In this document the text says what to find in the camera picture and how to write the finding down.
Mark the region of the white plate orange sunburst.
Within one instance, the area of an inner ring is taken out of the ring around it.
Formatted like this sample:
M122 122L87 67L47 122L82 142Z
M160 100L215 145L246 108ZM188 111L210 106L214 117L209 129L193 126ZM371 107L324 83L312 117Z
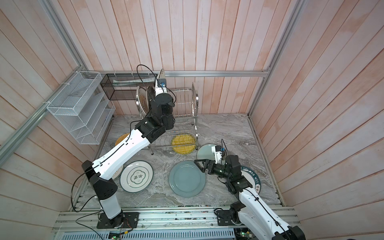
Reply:
M137 89L136 104L137 104L140 115L144 117L149 111L147 91L144 87L138 87Z

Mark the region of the grey blue round plate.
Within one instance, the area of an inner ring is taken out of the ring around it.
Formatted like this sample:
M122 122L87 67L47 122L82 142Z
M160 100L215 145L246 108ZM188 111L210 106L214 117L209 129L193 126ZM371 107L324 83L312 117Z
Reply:
M193 161L183 161L171 169L169 184L176 195L191 198L204 189L206 175Z

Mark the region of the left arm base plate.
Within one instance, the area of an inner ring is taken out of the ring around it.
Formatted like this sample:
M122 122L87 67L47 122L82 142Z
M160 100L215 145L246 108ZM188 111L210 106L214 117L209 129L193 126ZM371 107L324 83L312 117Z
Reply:
M99 216L97 229L128 228L134 229L138 225L139 212L121 212L113 219L109 219L102 212Z

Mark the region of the white plate green clover outline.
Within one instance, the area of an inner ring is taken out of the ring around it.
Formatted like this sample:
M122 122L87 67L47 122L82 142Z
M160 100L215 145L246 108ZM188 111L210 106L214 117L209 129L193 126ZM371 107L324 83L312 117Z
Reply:
M128 193L138 193L147 188L153 180L154 170L145 161L129 164L121 173L120 184Z

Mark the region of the yellow green woven plate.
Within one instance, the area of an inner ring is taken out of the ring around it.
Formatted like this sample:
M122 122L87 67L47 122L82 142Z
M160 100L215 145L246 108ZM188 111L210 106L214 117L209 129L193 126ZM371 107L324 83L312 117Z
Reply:
M181 134L172 139L171 146L177 154L187 155L195 150L196 140L193 135Z

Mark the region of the aluminium front rail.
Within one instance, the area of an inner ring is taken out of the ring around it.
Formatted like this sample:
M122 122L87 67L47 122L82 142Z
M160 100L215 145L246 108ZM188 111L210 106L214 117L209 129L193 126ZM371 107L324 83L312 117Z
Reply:
M138 212L137 230L214 229L218 228L215 207L125 208L124 212ZM95 212L61 212L53 232L82 232L96 229L99 217Z

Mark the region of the orange woven bamboo plate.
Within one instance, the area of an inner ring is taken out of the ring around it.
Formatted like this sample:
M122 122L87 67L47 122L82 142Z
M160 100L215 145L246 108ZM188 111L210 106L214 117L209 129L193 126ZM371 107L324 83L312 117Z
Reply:
M125 138L127 138L129 135L130 135L130 134L127 133L127 134L124 134L124 135L120 136L120 137L116 140L116 142L115 142L115 146L117 146L120 142L122 142L122 141L123 141Z

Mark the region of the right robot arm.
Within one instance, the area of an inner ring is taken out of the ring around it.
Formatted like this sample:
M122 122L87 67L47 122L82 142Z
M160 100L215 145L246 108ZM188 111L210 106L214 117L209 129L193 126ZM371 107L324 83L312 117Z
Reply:
M194 163L202 173L225 179L228 191L238 199L228 210L231 222L245 225L258 240L306 238L300 227L290 226L261 199L252 184L242 175L238 156L228 155L225 161L224 165L207 159L195 160Z

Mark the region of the cream plate with red flowers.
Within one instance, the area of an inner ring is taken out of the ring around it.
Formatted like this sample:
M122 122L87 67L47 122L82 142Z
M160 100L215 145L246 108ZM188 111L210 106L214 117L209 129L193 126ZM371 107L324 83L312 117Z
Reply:
M165 77L165 70L161 69L157 76L158 88L165 88L167 86L167 80Z

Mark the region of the light green flower plate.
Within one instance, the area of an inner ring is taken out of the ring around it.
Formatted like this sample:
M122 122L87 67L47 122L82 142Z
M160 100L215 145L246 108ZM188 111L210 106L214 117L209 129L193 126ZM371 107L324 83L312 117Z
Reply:
M197 160L211 160L215 161L215 152L216 152L216 145L215 144L206 144L200 147L197 151Z

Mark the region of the stainless steel dish rack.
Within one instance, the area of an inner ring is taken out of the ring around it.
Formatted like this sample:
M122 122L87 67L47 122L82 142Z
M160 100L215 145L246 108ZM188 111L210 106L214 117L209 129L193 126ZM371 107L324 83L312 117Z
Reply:
M184 89L173 89L176 95L174 108L174 128L164 133L152 144L149 149L171 148L172 139L181 134L193 135L196 140L196 149L198 149L198 112L199 112L199 96L195 90L195 86Z

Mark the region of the white plate dark lettered rim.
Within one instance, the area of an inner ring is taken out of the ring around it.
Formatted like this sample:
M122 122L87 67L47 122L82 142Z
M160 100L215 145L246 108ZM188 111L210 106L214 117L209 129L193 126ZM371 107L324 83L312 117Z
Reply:
M242 175L248 180L249 183L251 183L252 187L259 194L262 188L262 184L256 172L254 172L252 169L245 166L241 166L241 172L242 172Z

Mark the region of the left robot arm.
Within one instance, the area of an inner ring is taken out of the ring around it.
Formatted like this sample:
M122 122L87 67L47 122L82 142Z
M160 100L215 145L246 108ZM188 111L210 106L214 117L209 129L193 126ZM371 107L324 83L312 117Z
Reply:
M110 221L123 217L123 211L116 197L118 186L113 180L115 172L137 152L174 127L175 101L172 95L160 93L149 103L149 112L132 128L128 137L99 159L93 162L85 161L82 164L102 210Z

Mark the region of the dark navy plate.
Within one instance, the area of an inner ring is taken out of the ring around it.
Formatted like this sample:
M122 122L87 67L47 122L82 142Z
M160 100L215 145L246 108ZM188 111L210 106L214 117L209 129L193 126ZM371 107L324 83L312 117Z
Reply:
M147 88L147 102L148 102L148 109L151 109L151 100L156 96L156 92L154 87L148 87Z

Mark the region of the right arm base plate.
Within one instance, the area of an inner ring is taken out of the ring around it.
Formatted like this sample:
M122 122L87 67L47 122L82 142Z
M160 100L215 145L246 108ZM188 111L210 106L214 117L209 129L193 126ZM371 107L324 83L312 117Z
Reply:
M233 209L223 210L218 208L214 210L214 214L217 216L219 226L238 226L242 224L238 218L238 212Z

